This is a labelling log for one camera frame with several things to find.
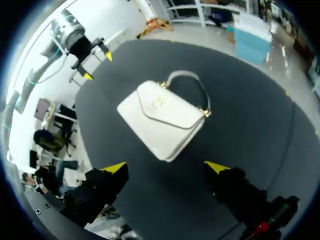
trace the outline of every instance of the black table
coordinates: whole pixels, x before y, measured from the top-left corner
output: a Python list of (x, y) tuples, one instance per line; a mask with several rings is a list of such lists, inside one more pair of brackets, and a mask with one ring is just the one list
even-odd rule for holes
[[(117, 112), (147, 80), (175, 70), (199, 75), (212, 116), (172, 163), (157, 160)], [(300, 198), (287, 233), (313, 199), (320, 179), (320, 147), (304, 112), (258, 69), (208, 48), (161, 40), (126, 42), (104, 61), (76, 98), (85, 148), (94, 168), (127, 162), (129, 181), (114, 206), (146, 240), (236, 239), (244, 229), (218, 204), (204, 181), (204, 161), (245, 170), (258, 188)], [(204, 101), (186, 77), (171, 90), (195, 106)]]

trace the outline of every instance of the bag handle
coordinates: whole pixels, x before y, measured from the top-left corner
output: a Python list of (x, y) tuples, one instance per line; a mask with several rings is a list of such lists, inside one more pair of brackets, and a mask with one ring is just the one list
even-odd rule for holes
[(210, 98), (209, 95), (203, 85), (203, 83), (201, 82), (199, 76), (197, 74), (195, 74), (192, 71), (187, 71), (187, 70), (178, 70), (178, 71), (174, 71), (172, 72), (167, 81), (164, 81), (160, 84), (161, 87), (168, 89), (171, 82), (173, 81), (174, 78), (178, 77), (178, 76), (187, 76), (187, 77), (192, 77), (194, 79), (196, 79), (198, 81), (198, 83), (200, 84), (200, 87), (202, 88), (202, 91), (204, 92), (204, 94), (206, 95), (206, 101), (207, 101), (207, 108), (203, 109), (202, 107), (198, 106), (198, 109), (203, 113), (203, 115), (208, 118), (211, 115), (211, 104), (210, 104)]

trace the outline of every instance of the gold hardware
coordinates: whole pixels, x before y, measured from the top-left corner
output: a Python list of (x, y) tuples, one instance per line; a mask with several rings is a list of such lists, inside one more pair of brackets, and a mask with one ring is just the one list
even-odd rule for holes
[(163, 88), (167, 88), (167, 83), (165, 81), (163, 82), (159, 82), (160, 86), (163, 87)]
[(200, 110), (200, 112), (203, 113), (203, 115), (204, 115), (206, 118), (208, 118), (208, 117), (210, 116), (210, 113), (209, 113), (208, 110), (203, 110), (200, 106), (198, 106), (197, 108)]
[(161, 98), (161, 97), (158, 97), (156, 100), (154, 100), (152, 103), (151, 103), (151, 106), (154, 108), (154, 109), (158, 109), (160, 108), (163, 104), (165, 104), (166, 102)]

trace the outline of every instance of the bag flap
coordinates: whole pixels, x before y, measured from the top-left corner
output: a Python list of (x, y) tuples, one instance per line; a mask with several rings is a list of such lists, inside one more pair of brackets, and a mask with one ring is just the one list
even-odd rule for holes
[(154, 81), (142, 83), (137, 93), (142, 111), (151, 119), (190, 129), (204, 117), (195, 106)]

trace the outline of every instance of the white handbag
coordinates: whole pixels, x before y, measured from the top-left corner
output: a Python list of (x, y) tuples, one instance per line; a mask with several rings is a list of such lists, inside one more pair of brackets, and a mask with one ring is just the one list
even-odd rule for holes
[[(207, 97), (207, 109), (197, 108), (167, 90), (178, 76), (196, 79)], [(118, 113), (134, 133), (159, 159), (172, 162), (201, 129), (211, 115), (210, 99), (198, 75), (174, 71), (159, 84), (145, 81), (117, 107)]]

